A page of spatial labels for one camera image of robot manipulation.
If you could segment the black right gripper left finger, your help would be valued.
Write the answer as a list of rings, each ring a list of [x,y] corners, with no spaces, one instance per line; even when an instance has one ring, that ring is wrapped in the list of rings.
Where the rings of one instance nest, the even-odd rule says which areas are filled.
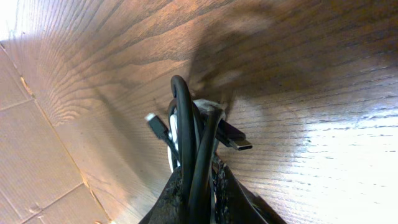
[[[183,223],[184,203],[182,199],[182,171],[176,168],[166,183],[154,206],[139,224]]]

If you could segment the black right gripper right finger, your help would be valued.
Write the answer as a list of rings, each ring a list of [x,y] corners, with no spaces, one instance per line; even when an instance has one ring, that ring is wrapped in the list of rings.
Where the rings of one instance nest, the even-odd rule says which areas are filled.
[[[213,185],[217,223],[286,224],[263,198],[240,183],[219,157],[213,158]]]

